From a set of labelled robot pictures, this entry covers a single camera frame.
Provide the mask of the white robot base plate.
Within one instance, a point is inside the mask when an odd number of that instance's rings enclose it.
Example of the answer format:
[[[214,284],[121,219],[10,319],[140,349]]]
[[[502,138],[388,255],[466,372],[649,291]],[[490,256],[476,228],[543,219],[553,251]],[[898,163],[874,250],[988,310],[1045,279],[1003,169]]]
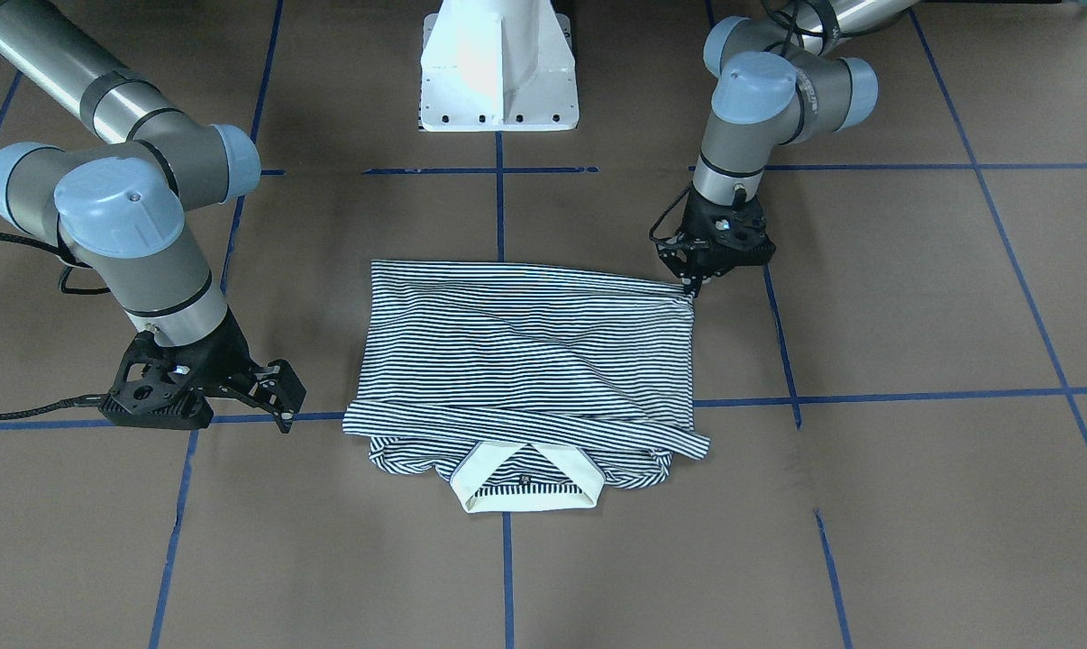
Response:
[[[423,20],[425,132],[569,132],[580,122],[569,1],[443,1]]]

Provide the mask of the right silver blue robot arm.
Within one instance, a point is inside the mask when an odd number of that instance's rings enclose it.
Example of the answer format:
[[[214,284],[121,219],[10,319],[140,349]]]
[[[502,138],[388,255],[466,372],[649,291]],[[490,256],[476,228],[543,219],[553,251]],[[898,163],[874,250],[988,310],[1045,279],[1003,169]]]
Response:
[[[93,407],[118,426],[200,430],[211,399],[267,412],[283,433],[307,390],[284,359],[262,366],[187,225],[198,208],[258,187],[255,143],[233,124],[200,124],[49,1],[0,1],[0,57],[102,141],[86,151],[0,149],[0,217],[11,242],[65,270],[92,270],[136,330],[104,394],[15,412]]]

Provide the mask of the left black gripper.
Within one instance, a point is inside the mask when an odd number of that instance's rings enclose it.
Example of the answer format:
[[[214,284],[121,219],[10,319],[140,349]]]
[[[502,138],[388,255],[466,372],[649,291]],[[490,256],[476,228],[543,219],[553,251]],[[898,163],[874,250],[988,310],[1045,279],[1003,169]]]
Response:
[[[696,298],[708,279],[705,271],[765,266],[777,251],[766,229],[757,197],[737,190],[728,205],[721,205],[692,187],[683,211],[680,239],[655,240],[655,255],[679,277],[684,294]]]

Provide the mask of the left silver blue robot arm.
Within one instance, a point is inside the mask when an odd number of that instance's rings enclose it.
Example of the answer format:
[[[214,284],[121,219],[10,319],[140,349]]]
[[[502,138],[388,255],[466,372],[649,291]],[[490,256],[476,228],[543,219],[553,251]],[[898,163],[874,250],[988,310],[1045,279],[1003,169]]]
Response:
[[[682,222],[671,237],[648,235],[685,294],[771,261],[777,248],[757,194],[772,152],[872,115],[876,71],[833,50],[885,29],[908,9],[908,1],[787,1],[763,18],[714,24],[703,60],[717,85],[692,180],[677,198]]]

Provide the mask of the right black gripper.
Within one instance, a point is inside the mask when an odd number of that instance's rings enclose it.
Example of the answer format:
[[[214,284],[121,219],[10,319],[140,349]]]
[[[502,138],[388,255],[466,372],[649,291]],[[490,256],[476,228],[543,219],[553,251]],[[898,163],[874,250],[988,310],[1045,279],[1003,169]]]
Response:
[[[282,433],[291,432],[297,411],[307,399],[307,387],[287,359],[257,367],[232,311],[201,341],[158,350],[160,360],[149,362],[149,370],[161,373],[163,394],[201,388],[209,396],[268,412]]]

